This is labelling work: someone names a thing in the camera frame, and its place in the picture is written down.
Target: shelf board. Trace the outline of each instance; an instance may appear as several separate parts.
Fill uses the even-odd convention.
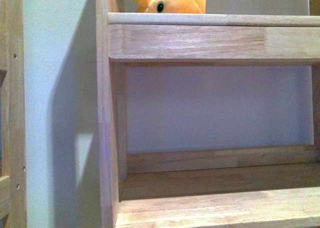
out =
[[[116,62],[211,62],[213,65],[320,63],[320,28],[110,25]]]
[[[315,163],[131,174],[116,227],[319,226],[319,172]]]
[[[110,25],[320,27],[320,16],[109,13],[108,22]]]

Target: wooden trim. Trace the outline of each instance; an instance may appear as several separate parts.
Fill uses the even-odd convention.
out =
[[[10,178],[0,177],[0,219],[10,211]]]
[[[108,12],[117,12],[116,0],[96,0],[97,109],[100,206],[103,228],[116,225],[119,211],[118,154],[109,62]]]
[[[320,224],[320,188],[123,201],[116,228],[303,228]]]
[[[320,27],[320,17],[221,14],[109,13],[109,24]]]
[[[8,71],[7,36],[0,33],[0,71]]]
[[[114,64],[111,74],[113,91],[113,110],[115,115],[115,136],[118,153],[119,184],[127,179],[127,101],[126,101],[126,67]]]
[[[320,15],[320,0],[310,0],[310,14]],[[314,143],[320,146],[320,64],[312,66]]]
[[[320,28],[110,25],[110,58],[320,63]]]
[[[310,15],[320,16],[320,0],[310,0]]]
[[[1,86],[2,174],[10,176],[5,227],[27,227],[23,0],[5,0],[7,73]]]
[[[128,173],[320,162],[314,145],[128,154]]]
[[[129,174],[121,200],[320,186],[320,163]]]

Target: wooden rail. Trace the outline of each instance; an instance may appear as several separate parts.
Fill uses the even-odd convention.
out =
[[[320,162],[315,145],[128,154],[128,173]]]
[[[10,178],[0,177],[0,219],[10,211]]]

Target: plush toy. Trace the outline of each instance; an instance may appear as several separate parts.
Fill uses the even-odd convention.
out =
[[[206,0],[132,0],[138,13],[205,14]]]

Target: light wood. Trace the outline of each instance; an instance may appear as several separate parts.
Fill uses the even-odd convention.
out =
[[[310,0],[310,15],[320,15],[320,0]]]
[[[0,34],[6,31],[6,0],[0,0]]]
[[[4,226],[27,227],[23,0],[4,0],[7,73],[1,86],[2,174],[10,176]]]
[[[118,64],[115,69],[116,103],[117,103],[117,150],[119,181],[127,179],[127,94],[126,94],[126,67]]]
[[[320,186],[320,163],[129,174],[121,200]]]
[[[124,64],[110,64],[110,79],[118,158],[118,186],[121,193],[127,179],[126,70]]]
[[[10,178],[0,177],[0,219],[10,211]]]
[[[314,145],[128,154],[128,173],[320,162]]]
[[[320,17],[221,14],[109,13],[109,24],[320,27]]]
[[[320,0],[310,0],[310,14],[320,15]],[[320,146],[320,65],[312,66],[314,143]]]
[[[7,56],[7,36],[0,33],[0,72],[6,73],[8,71]]]
[[[110,25],[115,61],[320,62],[320,28]]]
[[[116,224],[119,210],[118,155],[115,133],[108,12],[117,12],[116,0],[96,0],[97,108],[99,136],[100,207],[103,228]]]
[[[123,201],[117,228],[318,226],[319,193],[313,187]]]

